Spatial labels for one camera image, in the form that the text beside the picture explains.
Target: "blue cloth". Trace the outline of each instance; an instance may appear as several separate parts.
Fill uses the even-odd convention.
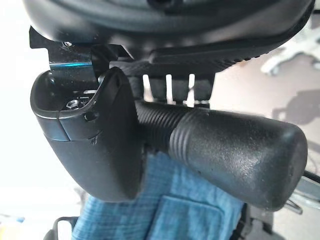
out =
[[[228,240],[243,202],[170,159],[149,155],[143,192],[131,202],[89,197],[73,240]]]

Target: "chair seat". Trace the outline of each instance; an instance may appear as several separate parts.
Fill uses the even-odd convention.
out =
[[[267,53],[293,37],[304,26],[307,20],[302,21],[302,19],[309,18],[315,2],[315,0],[23,1],[32,26],[44,37],[57,42],[121,45],[134,59],[134,63],[131,65],[129,61],[130,63],[120,65],[127,68],[129,64],[129,73],[139,72],[139,74],[156,73],[153,64],[180,64],[181,68],[188,69],[187,65],[209,63],[201,70],[193,69],[193,71],[204,73],[203,69],[211,68],[219,72],[232,65],[232,62]],[[150,4],[152,2],[168,4],[170,1],[179,2],[181,5],[174,11],[167,11],[155,9],[153,4]],[[253,49],[256,46],[267,47]],[[243,51],[249,54],[235,54],[243,47],[245,47]],[[217,57],[217,49],[223,49],[221,56]],[[200,53],[201,57],[194,57],[194,53]],[[213,63],[217,59],[220,67]],[[164,70],[169,71],[168,74],[176,69],[164,66]]]

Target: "black lever handle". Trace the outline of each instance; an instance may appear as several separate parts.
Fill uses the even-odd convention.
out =
[[[293,124],[159,103],[136,109],[147,143],[256,207],[282,208],[304,173],[307,140]]]

